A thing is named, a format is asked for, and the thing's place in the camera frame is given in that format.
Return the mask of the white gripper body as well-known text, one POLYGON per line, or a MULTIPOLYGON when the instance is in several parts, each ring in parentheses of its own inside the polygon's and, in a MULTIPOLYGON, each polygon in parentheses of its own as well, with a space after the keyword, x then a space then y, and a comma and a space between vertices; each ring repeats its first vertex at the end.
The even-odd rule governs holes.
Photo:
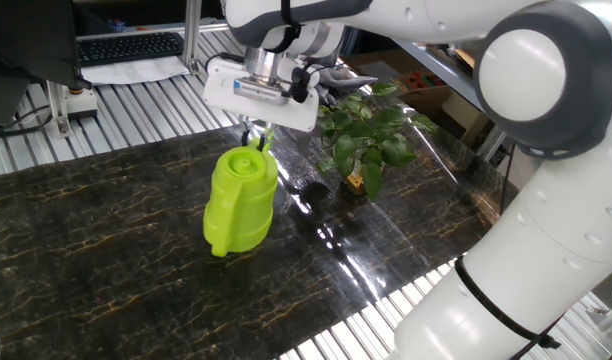
POLYGON ((255 83, 243 65, 214 58, 208 63, 203 98, 207 105, 268 123, 310 132, 319 96, 310 88, 303 103, 282 95, 283 89, 255 83))

